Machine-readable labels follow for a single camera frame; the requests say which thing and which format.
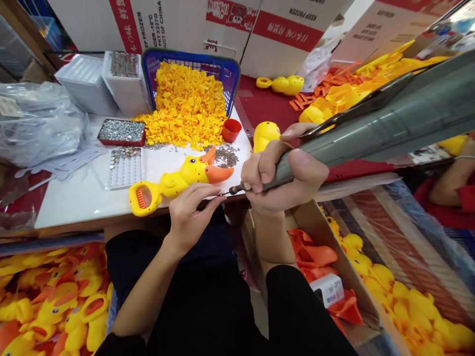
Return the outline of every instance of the hand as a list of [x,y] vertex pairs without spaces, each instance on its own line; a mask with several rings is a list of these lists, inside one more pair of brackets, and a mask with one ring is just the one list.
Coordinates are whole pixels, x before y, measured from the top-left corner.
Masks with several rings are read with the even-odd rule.
[[168,208],[172,227],[164,244],[166,242],[180,258],[198,242],[214,211],[226,200],[226,196],[211,199],[202,211],[196,210],[198,204],[208,196],[221,193],[221,188],[214,185],[193,183],[170,203]]
[[[287,142],[316,127],[316,124],[293,124],[281,136],[272,140],[264,152],[255,153],[242,167],[241,180],[253,209],[262,213],[279,212],[310,201],[327,179],[328,167],[308,153],[293,149]],[[263,184],[274,179],[280,157],[290,151],[288,161],[295,179],[293,182],[262,192]]]
[[472,131],[467,137],[459,156],[475,156],[475,131]]

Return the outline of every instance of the red tray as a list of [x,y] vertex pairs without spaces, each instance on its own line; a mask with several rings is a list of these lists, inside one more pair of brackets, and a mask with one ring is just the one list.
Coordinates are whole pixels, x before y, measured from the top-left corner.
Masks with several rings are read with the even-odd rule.
[[104,146],[135,146],[135,147],[143,147],[145,145],[145,126],[143,127],[143,134],[142,134],[142,139],[140,141],[121,141],[121,140],[107,140],[104,138],[99,138],[100,133],[102,132],[102,129],[104,127],[104,124],[106,121],[125,121],[125,122],[130,122],[129,120],[117,120],[117,119],[105,119],[104,123],[102,124],[102,127],[99,130],[99,133],[97,134],[97,139],[102,143]]

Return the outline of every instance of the gray power tool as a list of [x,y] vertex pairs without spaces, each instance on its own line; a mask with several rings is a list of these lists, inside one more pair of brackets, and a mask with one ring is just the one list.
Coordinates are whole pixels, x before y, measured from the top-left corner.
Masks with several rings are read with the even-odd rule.
[[[322,130],[336,125],[322,133]],[[299,138],[300,149],[329,167],[386,160],[475,129],[475,50],[407,73]],[[294,179],[288,152],[264,191]],[[229,193],[246,190],[243,183]]]

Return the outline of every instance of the red plastic cup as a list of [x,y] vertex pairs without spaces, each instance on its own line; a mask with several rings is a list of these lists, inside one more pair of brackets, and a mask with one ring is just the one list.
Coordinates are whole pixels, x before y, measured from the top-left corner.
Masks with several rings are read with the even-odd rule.
[[242,125],[238,120],[227,119],[223,124],[223,135],[224,142],[233,143],[236,141],[236,138],[241,131]]

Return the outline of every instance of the blue plastic basket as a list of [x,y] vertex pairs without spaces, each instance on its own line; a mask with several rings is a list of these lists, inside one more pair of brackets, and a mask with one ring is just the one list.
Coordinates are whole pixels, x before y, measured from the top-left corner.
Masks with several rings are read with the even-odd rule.
[[156,110],[155,96],[157,95],[157,82],[155,81],[155,77],[161,62],[177,63],[192,67],[193,69],[206,72],[207,75],[214,75],[216,80],[223,82],[226,115],[229,117],[238,92],[236,89],[241,79],[239,63],[232,58],[207,54],[178,52],[172,49],[156,47],[147,49],[142,54],[142,67],[154,110]]
[[31,16],[33,22],[38,30],[42,33],[46,42],[49,43],[51,48],[55,51],[61,51],[63,49],[63,37],[61,30],[53,17],[47,16]]

